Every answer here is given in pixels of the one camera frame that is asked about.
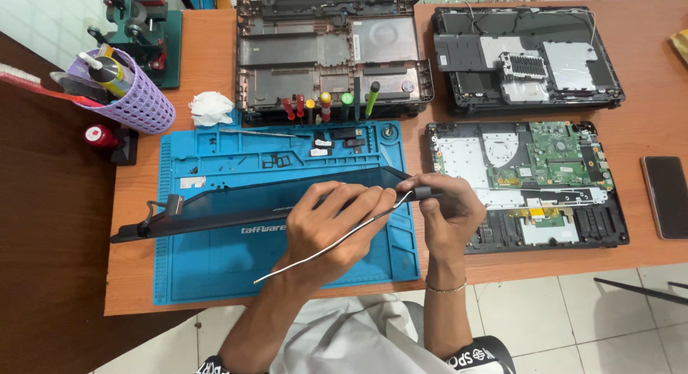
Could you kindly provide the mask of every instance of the wooden desk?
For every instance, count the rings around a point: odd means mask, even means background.
[[[597,14],[597,29],[607,47],[626,101],[615,110],[555,115],[550,120],[591,120],[605,146],[621,196],[631,244],[588,250],[525,251],[511,254],[467,256],[469,284],[536,278],[644,265],[688,262],[688,241],[657,238],[639,159],[646,155],[680,156],[688,163],[688,69],[667,43],[667,36],[688,28],[688,0],[593,0],[536,2],[533,5],[587,5]],[[416,6],[416,25],[422,58],[434,55],[429,18],[435,5]],[[231,9],[185,11],[180,88],[165,94],[177,109],[171,130],[193,128],[187,104],[202,91],[220,91],[233,98],[235,12]],[[402,136],[408,172],[429,171],[425,124],[456,121],[446,114],[442,75],[433,71],[435,100],[417,118],[403,118]],[[505,117],[489,120],[541,120]],[[156,199],[158,189],[158,136],[139,142],[138,164],[117,170],[112,233],[120,225],[140,221],[145,201]],[[414,207],[421,273],[427,270],[428,252],[423,219]],[[111,245],[105,296],[105,315],[172,311],[232,304],[250,298],[154,306],[154,241]],[[406,281],[321,290],[318,298],[366,295],[422,289],[423,281]]]

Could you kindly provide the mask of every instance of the person's left hand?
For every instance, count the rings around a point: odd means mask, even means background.
[[[327,194],[327,199],[313,209]],[[344,203],[352,198],[356,200],[340,212]],[[383,190],[379,186],[367,188],[334,181],[312,185],[287,217],[287,250],[272,271],[330,246],[359,222],[388,210],[395,201],[394,190]],[[368,224],[315,260],[285,271],[286,278],[312,290],[337,280],[368,253],[370,240],[384,227],[387,218],[384,216]]]

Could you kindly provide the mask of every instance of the blue silicone repair mat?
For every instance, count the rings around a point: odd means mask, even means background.
[[[334,141],[331,156],[312,158],[309,157],[312,140],[220,133],[217,126],[162,136],[158,200],[167,200],[168,194],[180,194],[188,199],[202,191],[225,186],[256,185],[386,165],[405,170],[396,121],[247,130],[311,136],[321,131],[330,140],[328,127],[359,129],[357,138],[366,140],[362,153],[345,148],[343,141]],[[391,132],[391,136],[384,135],[383,129],[387,129],[387,134]],[[281,219],[156,239],[153,303],[256,295],[263,283],[253,282],[270,273],[286,248],[284,224],[285,220]],[[342,278],[325,287],[418,278],[414,221],[411,206],[406,203],[391,214],[386,227],[372,240],[370,252]]]

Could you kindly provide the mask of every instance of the green screwdriver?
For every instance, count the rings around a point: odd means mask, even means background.
[[[351,93],[342,94],[342,109],[339,112],[339,122],[344,123],[349,119],[349,106],[354,102]]]
[[[368,105],[365,107],[365,118],[370,117],[373,113],[373,105],[375,100],[378,99],[378,92],[380,91],[380,83],[378,81],[373,81],[370,85],[370,92],[368,93]]]

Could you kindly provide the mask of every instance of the smartphone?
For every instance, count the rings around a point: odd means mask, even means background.
[[[675,156],[641,159],[657,235],[663,240],[688,239],[688,186]]]

